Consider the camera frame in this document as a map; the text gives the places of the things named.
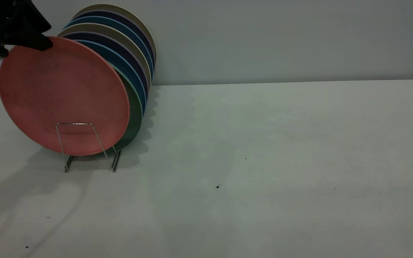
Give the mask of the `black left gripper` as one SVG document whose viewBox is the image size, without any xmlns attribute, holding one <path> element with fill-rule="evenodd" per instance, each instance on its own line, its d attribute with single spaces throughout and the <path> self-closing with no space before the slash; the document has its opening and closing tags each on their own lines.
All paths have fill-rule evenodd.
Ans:
<svg viewBox="0 0 413 258">
<path fill-rule="evenodd" d="M 53 47 L 44 32 L 51 24 L 31 0 L 0 0 L 0 42 L 12 46 L 24 46 L 38 51 Z M 9 51 L 0 44 L 0 61 Z"/>
</svg>

